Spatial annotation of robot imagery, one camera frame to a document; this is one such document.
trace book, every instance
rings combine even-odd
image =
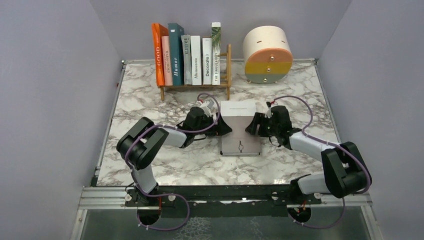
[[[212,85],[221,84],[220,60],[221,60],[221,23],[212,22],[212,57],[213,57],[213,78]]]
[[[191,36],[191,78],[193,85],[202,85],[200,36]]]
[[[182,35],[182,48],[184,49],[184,84],[191,85],[192,81],[192,53],[190,48],[190,35]]]
[[[204,37],[202,39],[202,52],[203,52],[203,85],[212,84],[212,38]]]
[[[163,53],[163,75],[165,86],[172,86],[172,70],[171,70],[171,55],[170,55],[170,37],[162,37],[162,53]]]
[[[151,24],[151,33],[153,36],[154,61],[156,63],[156,85],[165,85],[164,64],[162,54],[162,36],[168,36],[168,29],[159,23]]]
[[[260,155],[261,139],[251,135],[245,129],[256,113],[254,101],[221,101],[222,120],[232,132],[221,136],[220,153],[227,156]]]
[[[181,36],[184,35],[184,28],[178,23],[168,23],[169,50],[171,53],[172,85],[181,86],[184,84],[184,54]]]

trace book spine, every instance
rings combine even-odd
[[[169,23],[169,50],[171,56],[172,85],[181,86],[184,84],[183,72],[183,42],[181,36],[184,35],[184,28],[177,23]]]
[[[191,77],[193,85],[202,85],[200,36],[191,36]]]
[[[154,47],[154,62],[156,63],[156,85],[165,85],[164,79],[164,65],[162,61],[162,46],[161,46],[161,29],[158,23],[152,23],[151,33],[153,36],[153,47]]]
[[[221,84],[220,60],[221,60],[221,23],[212,22],[212,56],[213,56],[213,78],[212,85]]]
[[[205,37],[202,39],[202,50],[203,50],[203,85],[212,84],[212,39]]]
[[[192,85],[192,54],[190,51],[190,35],[182,35],[181,41],[184,50],[184,84]]]
[[[165,78],[165,86],[172,86],[172,70],[170,55],[170,37],[162,37],[162,53],[163,53],[163,76]]]

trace purple wall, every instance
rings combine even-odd
[[[0,239],[69,239],[121,61],[88,0],[0,3]]]
[[[318,62],[343,141],[372,174],[384,239],[423,239],[424,1],[353,0]]]
[[[255,27],[275,25],[295,58],[319,58],[351,0],[90,0],[119,56],[153,59],[151,23],[177,22],[187,34],[211,34],[222,23],[222,46],[243,58],[242,43]]]

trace pink book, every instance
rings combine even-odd
[[[162,54],[163,54],[163,71],[165,78],[165,86],[172,86],[172,70],[170,55],[170,37],[162,37]]]

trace red wire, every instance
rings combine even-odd
[[[306,204],[306,200],[303,201],[303,203],[299,206],[299,208],[302,207],[302,206],[305,207],[305,204]]]
[[[159,197],[159,214],[161,214],[162,210],[162,197]]]

